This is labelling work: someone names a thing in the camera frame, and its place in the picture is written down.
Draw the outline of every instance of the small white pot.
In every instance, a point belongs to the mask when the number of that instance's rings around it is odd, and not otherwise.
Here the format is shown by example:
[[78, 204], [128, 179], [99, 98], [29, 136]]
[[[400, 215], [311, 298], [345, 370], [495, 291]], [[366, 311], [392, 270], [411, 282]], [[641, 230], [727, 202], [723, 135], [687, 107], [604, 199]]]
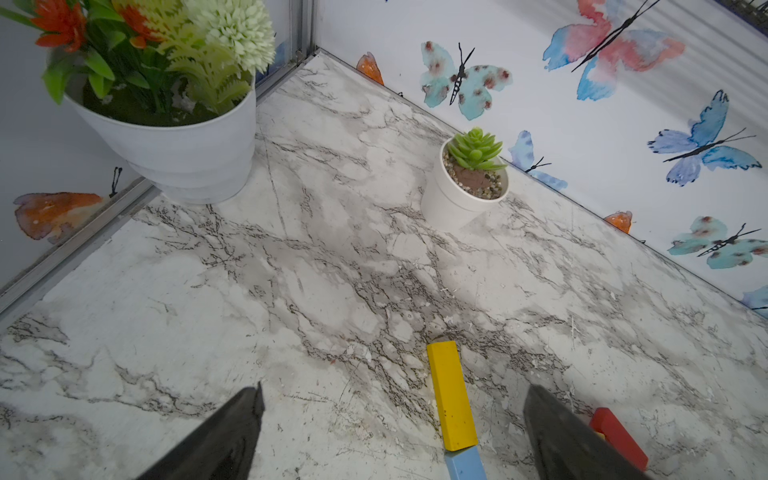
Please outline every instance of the small white pot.
[[[506, 169], [497, 170], [502, 176], [502, 195], [494, 200], [485, 200], [468, 194], [453, 181], [445, 165], [442, 164], [442, 152], [452, 138], [440, 147], [435, 166], [427, 182], [422, 197], [422, 215], [437, 230], [451, 232], [458, 230], [472, 221], [479, 214], [491, 209], [504, 200], [509, 193], [509, 178]], [[497, 157], [499, 164], [503, 160]]]

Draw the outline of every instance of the succulent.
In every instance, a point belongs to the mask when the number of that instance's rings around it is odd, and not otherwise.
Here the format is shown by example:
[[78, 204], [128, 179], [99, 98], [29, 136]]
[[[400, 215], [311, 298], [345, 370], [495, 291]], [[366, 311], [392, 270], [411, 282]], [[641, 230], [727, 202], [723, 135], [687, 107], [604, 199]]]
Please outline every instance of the succulent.
[[456, 134], [448, 144], [448, 151], [467, 170], [501, 170], [506, 165], [496, 164], [493, 159], [502, 151], [502, 143], [494, 142], [495, 135], [483, 134], [480, 127], [475, 127], [466, 135]]

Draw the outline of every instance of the artificial flower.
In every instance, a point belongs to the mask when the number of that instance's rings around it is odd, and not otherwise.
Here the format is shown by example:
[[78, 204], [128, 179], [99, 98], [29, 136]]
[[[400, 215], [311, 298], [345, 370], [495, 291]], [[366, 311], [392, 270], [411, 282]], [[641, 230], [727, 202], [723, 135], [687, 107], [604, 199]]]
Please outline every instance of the artificial flower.
[[206, 39], [229, 48], [243, 69], [265, 72], [275, 59], [272, 20], [262, 0], [184, 0], [184, 4]]
[[147, 27], [147, 19], [139, 12], [139, 9], [133, 5], [126, 5], [124, 7], [115, 6], [115, 10], [125, 20], [125, 23], [133, 29], [139, 35], [131, 39], [131, 45], [136, 48], [146, 48], [148, 41], [163, 41], [155, 30]]
[[46, 32], [35, 44], [41, 47], [67, 45], [65, 51], [72, 53], [80, 49], [85, 41], [85, 15], [80, 3], [69, 8], [67, 0], [37, 0], [37, 18], [30, 18], [35, 26]]

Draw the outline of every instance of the teal butterfly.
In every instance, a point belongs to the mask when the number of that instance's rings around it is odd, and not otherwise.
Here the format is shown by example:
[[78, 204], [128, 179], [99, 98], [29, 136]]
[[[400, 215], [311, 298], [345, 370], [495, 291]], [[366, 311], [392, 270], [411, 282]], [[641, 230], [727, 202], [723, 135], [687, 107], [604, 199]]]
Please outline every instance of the teal butterfly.
[[475, 49], [464, 58], [462, 44], [458, 44], [461, 64], [456, 70], [451, 55], [433, 41], [422, 43], [422, 59], [428, 68], [421, 77], [424, 103], [434, 108], [440, 105], [451, 93], [450, 104], [458, 98], [458, 109], [467, 120], [473, 120], [491, 107], [491, 92], [500, 91], [512, 83], [509, 70], [493, 65], [467, 67], [466, 63]]
[[675, 237], [672, 248], [667, 251], [670, 255], [687, 255], [706, 248], [697, 257], [710, 255], [707, 258], [707, 265], [711, 269], [748, 265], [752, 263], [753, 255], [768, 258], [768, 240], [742, 238], [762, 229], [742, 233], [744, 227], [746, 223], [735, 235], [727, 237], [728, 227], [725, 223], [717, 218], [698, 217], [690, 226], [691, 233], [683, 233]]

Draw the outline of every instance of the potted plant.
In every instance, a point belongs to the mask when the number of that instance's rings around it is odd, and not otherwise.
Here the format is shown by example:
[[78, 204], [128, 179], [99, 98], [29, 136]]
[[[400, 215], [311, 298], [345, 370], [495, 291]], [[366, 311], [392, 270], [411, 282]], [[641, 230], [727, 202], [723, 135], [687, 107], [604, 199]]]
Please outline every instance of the potted plant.
[[457, 230], [507, 196], [506, 163], [498, 158], [502, 143], [472, 128], [440, 148], [422, 197], [422, 215], [438, 230]]
[[183, 202], [225, 200], [256, 146], [253, 78], [274, 59], [262, 0], [13, 0], [42, 30], [48, 93]]

